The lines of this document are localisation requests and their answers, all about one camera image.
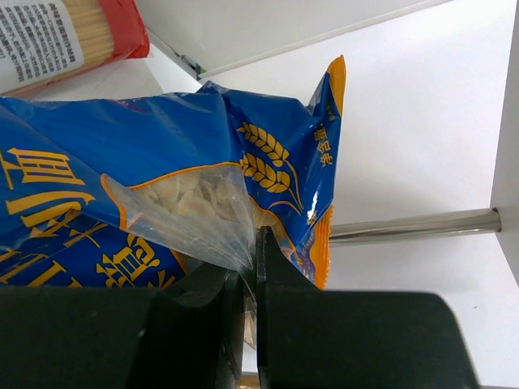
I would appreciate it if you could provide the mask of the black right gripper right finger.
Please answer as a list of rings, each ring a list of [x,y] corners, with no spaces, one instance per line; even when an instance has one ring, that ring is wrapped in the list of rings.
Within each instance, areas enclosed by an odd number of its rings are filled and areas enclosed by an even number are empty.
[[[457,320],[433,293],[324,291],[256,242],[257,366],[263,388],[476,388]]]

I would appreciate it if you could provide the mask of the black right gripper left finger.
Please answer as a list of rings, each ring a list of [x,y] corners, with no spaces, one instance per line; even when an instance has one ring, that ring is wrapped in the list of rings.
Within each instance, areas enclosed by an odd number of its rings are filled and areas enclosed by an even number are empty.
[[[231,388],[243,282],[205,263],[166,289],[5,287],[4,388]]]

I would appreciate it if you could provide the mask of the blue clear pasta bag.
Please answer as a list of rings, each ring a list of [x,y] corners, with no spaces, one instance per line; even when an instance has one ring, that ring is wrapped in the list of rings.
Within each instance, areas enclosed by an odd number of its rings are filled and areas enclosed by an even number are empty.
[[[4,96],[2,287],[166,289],[203,263],[251,286],[269,227],[323,288],[346,78],[338,57],[307,104],[212,82],[121,100]]]

